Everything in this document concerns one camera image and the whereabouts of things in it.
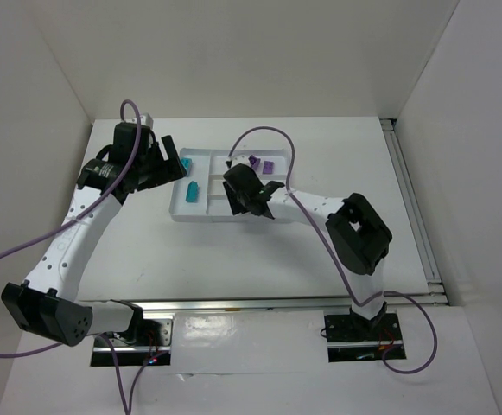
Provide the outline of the teal long lego brick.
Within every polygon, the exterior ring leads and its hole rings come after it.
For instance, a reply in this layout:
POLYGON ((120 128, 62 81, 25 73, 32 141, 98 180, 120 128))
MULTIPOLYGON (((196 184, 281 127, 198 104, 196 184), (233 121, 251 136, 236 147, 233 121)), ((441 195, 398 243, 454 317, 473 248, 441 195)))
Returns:
POLYGON ((191 181, 187 186, 185 201, 187 203, 196 203, 199 199, 199 184, 196 181, 191 181))

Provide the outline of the purple curved lego brick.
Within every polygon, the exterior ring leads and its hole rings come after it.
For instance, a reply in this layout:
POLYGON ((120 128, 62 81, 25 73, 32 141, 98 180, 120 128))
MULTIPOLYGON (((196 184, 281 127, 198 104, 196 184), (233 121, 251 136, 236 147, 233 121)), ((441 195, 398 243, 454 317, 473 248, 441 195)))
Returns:
POLYGON ((272 175, 275 170, 275 164, 273 161, 265 160, 263 164, 263 174, 264 175, 272 175))

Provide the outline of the purple flower lego brick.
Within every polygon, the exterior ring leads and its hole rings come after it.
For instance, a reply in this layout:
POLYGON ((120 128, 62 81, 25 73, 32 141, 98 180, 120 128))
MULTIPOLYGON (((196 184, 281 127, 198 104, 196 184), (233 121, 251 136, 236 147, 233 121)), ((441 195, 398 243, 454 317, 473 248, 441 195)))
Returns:
POLYGON ((260 166, 261 159, 259 157, 254 156, 254 155, 250 155, 248 157, 248 159, 249 159, 249 163, 250 163, 251 168, 253 170, 257 171, 260 166))

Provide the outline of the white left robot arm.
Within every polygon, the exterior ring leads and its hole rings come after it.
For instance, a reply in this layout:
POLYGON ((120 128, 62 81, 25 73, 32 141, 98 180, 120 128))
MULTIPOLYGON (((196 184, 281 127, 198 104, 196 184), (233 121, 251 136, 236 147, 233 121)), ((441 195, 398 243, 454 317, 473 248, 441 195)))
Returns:
POLYGON ((1 299, 17 326, 70 347, 103 333, 116 333, 133 344, 156 330, 133 303, 78 302, 79 284, 98 241, 128 196, 185 174, 170 135, 157 138, 147 125, 118 123, 112 143, 80 171, 65 218, 69 227, 53 238, 21 284, 3 289, 1 299))

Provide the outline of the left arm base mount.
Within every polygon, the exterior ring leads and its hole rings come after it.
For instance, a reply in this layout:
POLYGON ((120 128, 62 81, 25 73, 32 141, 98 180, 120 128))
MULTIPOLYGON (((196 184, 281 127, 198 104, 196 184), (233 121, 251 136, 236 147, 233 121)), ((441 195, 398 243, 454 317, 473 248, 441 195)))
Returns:
POLYGON ((171 363, 172 317, 144 320, 133 333, 104 332, 96 336, 92 346, 91 367, 113 367, 109 343, 113 346, 120 367, 139 367, 145 361, 152 367, 166 367, 171 363))

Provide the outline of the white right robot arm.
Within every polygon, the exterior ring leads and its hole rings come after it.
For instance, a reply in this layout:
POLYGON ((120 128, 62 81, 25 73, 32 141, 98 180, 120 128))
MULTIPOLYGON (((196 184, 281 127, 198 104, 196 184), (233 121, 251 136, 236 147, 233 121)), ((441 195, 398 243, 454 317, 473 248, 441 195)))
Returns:
POLYGON ((281 182, 262 183, 242 163, 227 170, 223 186, 234 215, 310 225, 351 297, 354 329, 369 332, 379 324, 387 308, 383 267, 392 233, 363 195, 331 198, 291 190, 281 182))

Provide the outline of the teal curved lego brick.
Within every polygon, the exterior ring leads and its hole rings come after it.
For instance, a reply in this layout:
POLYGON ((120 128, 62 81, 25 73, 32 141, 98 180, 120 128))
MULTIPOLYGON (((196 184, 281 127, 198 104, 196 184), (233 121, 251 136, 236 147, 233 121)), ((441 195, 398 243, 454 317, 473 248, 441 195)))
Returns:
POLYGON ((192 165, 193 165, 193 161, 191 158, 187 158, 187 157, 183 157, 181 159, 181 165, 182 167, 185 169, 186 171, 186 176, 189 176, 190 173, 191 173, 191 168, 192 168, 192 165))

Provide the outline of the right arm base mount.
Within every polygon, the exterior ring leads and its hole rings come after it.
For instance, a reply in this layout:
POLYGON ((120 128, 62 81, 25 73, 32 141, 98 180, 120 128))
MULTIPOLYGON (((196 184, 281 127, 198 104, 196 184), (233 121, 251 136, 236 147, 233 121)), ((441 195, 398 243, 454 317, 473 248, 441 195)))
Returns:
POLYGON ((396 313, 386 314, 370 332, 358 332, 348 314, 324 316, 320 335, 327 341, 330 363, 353 361, 405 360, 403 335, 396 313))

